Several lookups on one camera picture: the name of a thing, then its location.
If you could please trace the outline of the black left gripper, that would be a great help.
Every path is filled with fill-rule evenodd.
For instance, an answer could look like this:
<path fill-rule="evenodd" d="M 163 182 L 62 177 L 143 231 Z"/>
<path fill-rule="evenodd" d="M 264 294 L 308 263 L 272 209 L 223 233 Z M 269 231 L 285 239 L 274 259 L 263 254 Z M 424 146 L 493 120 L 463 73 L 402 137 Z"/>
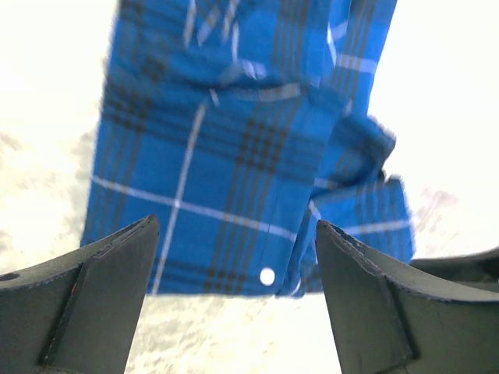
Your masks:
<path fill-rule="evenodd" d="M 403 263 L 317 225 L 320 276 L 344 373 L 495 373 L 498 247 Z"/>

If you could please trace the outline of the blue plaid long sleeve shirt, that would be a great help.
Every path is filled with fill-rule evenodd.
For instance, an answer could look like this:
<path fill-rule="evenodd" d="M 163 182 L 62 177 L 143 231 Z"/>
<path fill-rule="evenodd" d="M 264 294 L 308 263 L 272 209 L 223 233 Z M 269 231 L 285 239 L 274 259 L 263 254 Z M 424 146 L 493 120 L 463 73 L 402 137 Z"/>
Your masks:
<path fill-rule="evenodd" d="M 81 237 L 155 214 L 150 293 L 321 291 L 319 220 L 408 262 L 367 112 L 393 1 L 122 1 Z"/>

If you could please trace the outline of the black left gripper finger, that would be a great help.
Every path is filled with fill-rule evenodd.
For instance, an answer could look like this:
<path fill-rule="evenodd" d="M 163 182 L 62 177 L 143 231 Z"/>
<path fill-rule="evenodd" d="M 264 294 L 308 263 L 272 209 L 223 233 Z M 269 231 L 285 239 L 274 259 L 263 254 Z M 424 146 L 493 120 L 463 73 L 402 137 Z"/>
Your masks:
<path fill-rule="evenodd" d="M 122 373 L 157 249 L 154 215 L 1 276 L 3 373 Z"/>

